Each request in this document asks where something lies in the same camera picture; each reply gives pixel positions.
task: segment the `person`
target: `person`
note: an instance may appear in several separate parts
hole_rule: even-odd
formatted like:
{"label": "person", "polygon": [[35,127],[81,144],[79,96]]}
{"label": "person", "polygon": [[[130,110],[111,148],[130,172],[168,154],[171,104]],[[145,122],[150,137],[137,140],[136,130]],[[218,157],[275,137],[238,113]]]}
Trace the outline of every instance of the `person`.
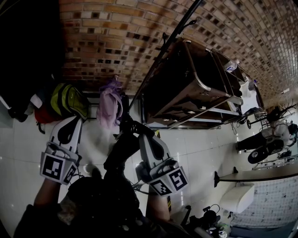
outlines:
{"label": "person", "polygon": [[273,121],[269,128],[266,128],[258,134],[236,143],[236,150],[252,150],[266,145],[268,138],[275,137],[284,142],[284,146],[288,145],[291,135],[295,135],[298,131],[296,124],[285,123],[283,121]]}
{"label": "person", "polygon": [[93,169],[91,177],[79,178],[69,187],[60,204],[61,185],[46,178],[14,237],[191,237],[170,220],[166,197],[149,191],[143,216],[123,171],[124,166],[120,171],[107,170],[102,179],[99,170]]}

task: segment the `person's arm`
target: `person's arm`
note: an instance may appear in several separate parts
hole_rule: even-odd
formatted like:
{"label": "person's arm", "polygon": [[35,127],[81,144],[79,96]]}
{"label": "person's arm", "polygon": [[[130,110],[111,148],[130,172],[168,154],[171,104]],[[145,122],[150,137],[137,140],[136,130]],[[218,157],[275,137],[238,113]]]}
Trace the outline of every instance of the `person's arm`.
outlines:
{"label": "person's arm", "polygon": [[56,205],[58,203],[60,185],[60,183],[45,178],[34,200],[34,206],[44,207]]}
{"label": "person's arm", "polygon": [[[149,187],[149,193],[151,192],[154,192],[154,190]],[[170,217],[167,198],[158,195],[149,195],[146,217],[155,220],[169,221]]]}

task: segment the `metal pole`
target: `metal pole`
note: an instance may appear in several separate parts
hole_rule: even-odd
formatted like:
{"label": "metal pole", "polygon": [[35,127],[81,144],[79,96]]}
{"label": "metal pole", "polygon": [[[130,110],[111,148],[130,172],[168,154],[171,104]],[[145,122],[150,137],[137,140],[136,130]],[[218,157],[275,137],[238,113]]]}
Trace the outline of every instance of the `metal pole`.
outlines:
{"label": "metal pole", "polygon": [[141,86],[139,87],[138,91],[136,92],[134,99],[132,100],[132,102],[129,105],[129,109],[131,109],[132,105],[135,103],[135,100],[140,96],[140,93],[142,91],[142,89],[145,87],[145,84],[147,83],[147,81],[150,79],[151,75],[153,74],[155,68],[158,66],[158,64],[160,63],[160,61],[163,59],[163,55],[166,53],[166,51],[168,50],[169,46],[171,45],[171,43],[175,40],[176,36],[178,35],[178,33],[183,29],[183,27],[185,26],[186,22],[188,21],[188,19],[191,17],[191,15],[195,12],[195,10],[197,9],[197,7],[200,5],[200,3],[203,0],[196,0],[188,9],[187,13],[183,16],[183,18],[181,19],[181,21],[179,22],[179,24],[176,26],[175,30],[173,31],[173,33],[170,35],[169,39],[167,40],[167,42],[162,46],[160,53],[158,54],[156,60],[154,61],[154,63],[152,64],[151,68],[149,69],[146,77],[144,78]]}

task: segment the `red bag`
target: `red bag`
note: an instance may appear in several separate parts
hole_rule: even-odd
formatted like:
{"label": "red bag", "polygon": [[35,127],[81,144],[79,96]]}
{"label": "red bag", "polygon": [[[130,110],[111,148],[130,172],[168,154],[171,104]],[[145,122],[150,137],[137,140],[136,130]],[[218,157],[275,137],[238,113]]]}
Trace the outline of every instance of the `red bag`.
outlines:
{"label": "red bag", "polygon": [[42,104],[40,108],[35,108],[34,115],[37,120],[38,129],[42,134],[45,134],[45,131],[42,130],[41,124],[47,124],[63,119],[60,115],[53,111],[51,107],[47,107],[45,104]]}

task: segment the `backpack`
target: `backpack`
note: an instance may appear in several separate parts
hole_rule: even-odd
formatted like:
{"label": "backpack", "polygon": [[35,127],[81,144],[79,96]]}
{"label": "backpack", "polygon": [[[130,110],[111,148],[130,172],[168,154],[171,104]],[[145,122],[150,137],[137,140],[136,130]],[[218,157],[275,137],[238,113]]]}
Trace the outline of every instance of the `backpack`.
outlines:
{"label": "backpack", "polygon": [[88,117],[88,99],[71,84],[58,84],[51,98],[51,106],[63,118],[78,115],[86,120]]}
{"label": "backpack", "polygon": [[35,108],[34,114],[37,121],[36,125],[38,126],[38,130],[42,134],[46,134],[46,132],[41,128],[41,125],[51,123],[53,121],[60,121],[63,119],[62,116],[53,111],[50,105],[46,105],[45,103],[42,104],[40,108]]}

